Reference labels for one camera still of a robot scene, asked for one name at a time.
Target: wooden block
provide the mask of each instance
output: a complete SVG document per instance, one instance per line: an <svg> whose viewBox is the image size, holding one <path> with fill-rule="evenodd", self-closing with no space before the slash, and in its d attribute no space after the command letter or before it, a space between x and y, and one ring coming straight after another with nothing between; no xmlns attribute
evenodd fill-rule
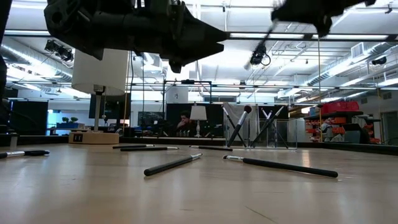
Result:
<svg viewBox="0 0 398 224"><path fill-rule="evenodd" d="M119 144L119 134L115 133L70 133L70 144Z"/></svg>

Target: lamp shade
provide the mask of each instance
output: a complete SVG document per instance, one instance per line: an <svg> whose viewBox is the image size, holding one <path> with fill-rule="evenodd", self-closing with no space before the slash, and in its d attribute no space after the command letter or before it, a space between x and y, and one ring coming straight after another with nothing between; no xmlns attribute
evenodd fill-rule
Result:
<svg viewBox="0 0 398 224"><path fill-rule="evenodd" d="M190 119L194 121L206 121L207 120L206 107L192 106Z"/></svg>
<svg viewBox="0 0 398 224"><path fill-rule="evenodd" d="M126 91L126 75L129 52L105 49L102 60L76 50L73 66L72 88L95 94L94 86L105 86L108 96L123 95Z"/></svg>

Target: computer monitor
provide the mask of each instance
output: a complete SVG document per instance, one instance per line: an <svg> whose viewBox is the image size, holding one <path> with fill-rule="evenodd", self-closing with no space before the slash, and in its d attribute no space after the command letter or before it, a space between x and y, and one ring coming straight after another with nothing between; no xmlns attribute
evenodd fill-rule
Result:
<svg viewBox="0 0 398 224"><path fill-rule="evenodd" d="M95 118L96 95L91 96L90 112L88 117ZM122 96L101 96L101 106L99 108L99 119L105 114L108 119L129 119L131 114L131 94Z"/></svg>

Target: table surface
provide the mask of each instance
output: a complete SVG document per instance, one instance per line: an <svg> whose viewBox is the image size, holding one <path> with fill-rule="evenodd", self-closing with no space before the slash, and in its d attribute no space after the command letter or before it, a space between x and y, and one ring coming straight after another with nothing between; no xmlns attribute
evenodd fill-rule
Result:
<svg viewBox="0 0 398 224"><path fill-rule="evenodd" d="M1 223L398 223L398 157L328 149L120 152L54 144L0 160ZM202 152L145 177L146 168ZM225 154L339 172L337 179L225 161Z"/></svg>

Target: person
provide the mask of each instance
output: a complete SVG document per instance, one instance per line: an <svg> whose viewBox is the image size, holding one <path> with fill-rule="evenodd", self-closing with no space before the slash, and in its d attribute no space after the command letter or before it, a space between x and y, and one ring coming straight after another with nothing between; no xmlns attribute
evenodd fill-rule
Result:
<svg viewBox="0 0 398 224"><path fill-rule="evenodd" d="M194 135L195 123L190 120L190 112L183 111L180 116L181 121L177 125L177 132L186 132L189 136Z"/></svg>

